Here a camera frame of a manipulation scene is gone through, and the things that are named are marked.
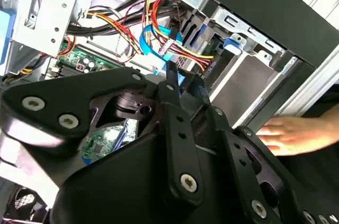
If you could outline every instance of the black plastic bracket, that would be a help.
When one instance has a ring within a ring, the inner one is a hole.
[[[225,169],[230,172],[230,207],[234,212],[239,212],[236,214],[239,216],[239,223],[282,223],[267,205],[243,142],[230,132],[225,114],[217,107],[210,106],[206,110],[206,117],[214,136],[220,140]]]
[[[162,114],[160,133],[166,139],[167,181],[163,198],[171,208],[190,210],[202,203],[204,186],[190,117],[181,108],[177,72],[172,62],[167,63],[167,80],[159,83],[158,101]]]

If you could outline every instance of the human hand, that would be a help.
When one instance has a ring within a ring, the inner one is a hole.
[[[276,156],[319,150],[337,141],[333,126],[321,118],[271,118],[257,133]]]

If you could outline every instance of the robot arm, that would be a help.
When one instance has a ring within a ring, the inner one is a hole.
[[[126,118],[139,120],[138,139],[85,167],[84,137]],[[158,85],[120,68],[12,87],[0,120],[0,172],[52,207],[46,223],[329,223],[339,214],[253,131],[232,130],[202,80],[181,93],[171,62]]]

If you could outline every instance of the yellow wire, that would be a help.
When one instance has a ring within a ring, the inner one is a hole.
[[[161,31],[159,31],[156,27],[153,27],[153,29],[158,33],[160,34],[161,36],[163,36],[164,38],[168,39],[169,37],[165,34],[163,34]],[[195,52],[192,52],[191,50],[185,48],[184,46],[180,45],[177,41],[175,43],[176,46],[178,46],[180,49],[182,49],[183,51],[189,53],[190,55],[193,55],[195,57],[198,57],[198,58],[204,58],[204,59],[213,59],[214,56],[204,56],[204,55],[199,55]]]
[[[199,67],[201,68],[202,71],[205,71],[204,67],[196,60],[192,59],[191,57],[187,57],[187,56],[184,56],[184,55],[179,55],[178,53],[174,53],[175,56],[181,56],[181,57],[184,57],[184,58],[187,58],[187,59],[190,59],[192,61],[194,61],[196,64],[199,65]]]
[[[95,16],[99,17],[100,19],[106,21],[108,24],[110,24],[111,26],[113,26],[120,34],[121,36],[135,49],[135,51],[142,55],[140,52],[140,48],[137,47],[132,40],[126,35],[124,34],[116,25],[114,25],[110,20],[104,18],[101,14],[96,14]]]
[[[149,7],[150,7],[150,1],[151,0],[146,0],[146,15],[145,15],[145,18],[146,18],[146,26],[148,26],[150,24],[149,22]],[[150,32],[147,32],[146,33],[146,42],[148,45],[150,45]]]

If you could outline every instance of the screw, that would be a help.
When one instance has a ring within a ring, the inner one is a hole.
[[[135,80],[141,80],[141,77],[137,74],[132,74],[132,77],[135,79]]]
[[[260,218],[265,219],[267,217],[267,212],[265,207],[258,200],[253,200],[251,202],[252,208],[256,214],[260,216]]]
[[[33,97],[33,96],[24,98],[21,103],[24,108],[32,110],[32,111],[41,110],[45,106],[43,99],[38,98],[38,97]]]
[[[181,182],[181,186],[183,186],[185,188],[185,190],[187,190],[191,193],[195,192],[198,188],[197,182],[195,181],[193,176],[191,176],[189,174],[183,174],[180,177],[180,182]]]
[[[67,129],[73,129],[79,125],[79,120],[72,114],[63,114],[59,117],[59,123]]]
[[[326,218],[321,214],[319,214],[318,217],[323,224],[329,224],[328,220],[326,220]]]
[[[223,115],[223,112],[220,109],[216,109],[216,112],[217,112],[218,115]]]
[[[166,87],[167,87],[168,89],[170,89],[171,91],[173,91],[173,90],[174,90],[174,88],[173,88],[173,86],[172,86],[172,85],[166,85]]]
[[[309,212],[304,211],[303,213],[304,213],[304,215],[305,215],[305,217],[306,217],[306,219],[308,220],[309,223],[316,224],[316,221],[313,219],[312,215]]]

